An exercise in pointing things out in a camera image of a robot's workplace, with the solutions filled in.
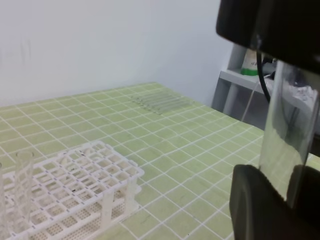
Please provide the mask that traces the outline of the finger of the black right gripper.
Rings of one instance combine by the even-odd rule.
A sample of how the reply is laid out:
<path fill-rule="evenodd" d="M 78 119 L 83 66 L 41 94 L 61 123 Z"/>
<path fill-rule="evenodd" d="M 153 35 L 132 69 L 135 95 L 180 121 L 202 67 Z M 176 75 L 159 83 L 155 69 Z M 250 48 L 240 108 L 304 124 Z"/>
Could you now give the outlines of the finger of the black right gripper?
<path fill-rule="evenodd" d="M 318 0 L 222 0 L 216 32 L 299 68 L 320 66 Z"/>

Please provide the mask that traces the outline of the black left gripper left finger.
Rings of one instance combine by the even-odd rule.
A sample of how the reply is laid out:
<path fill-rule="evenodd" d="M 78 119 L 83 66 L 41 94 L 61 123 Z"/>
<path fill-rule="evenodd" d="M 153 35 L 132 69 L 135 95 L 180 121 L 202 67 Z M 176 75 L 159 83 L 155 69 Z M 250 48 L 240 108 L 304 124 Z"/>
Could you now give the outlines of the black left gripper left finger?
<path fill-rule="evenodd" d="M 320 219 L 300 218 L 267 177 L 252 165 L 234 167 L 229 210 L 236 240 L 320 238 Z"/>

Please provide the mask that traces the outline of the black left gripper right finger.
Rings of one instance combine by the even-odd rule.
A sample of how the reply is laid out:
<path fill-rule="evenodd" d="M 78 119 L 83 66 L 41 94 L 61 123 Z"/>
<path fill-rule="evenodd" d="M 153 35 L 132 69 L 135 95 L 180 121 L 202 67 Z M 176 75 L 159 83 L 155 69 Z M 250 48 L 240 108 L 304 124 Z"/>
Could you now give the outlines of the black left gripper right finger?
<path fill-rule="evenodd" d="M 304 220 L 320 219 L 320 171 L 299 164 L 294 166 L 286 194 L 287 203 Z"/>

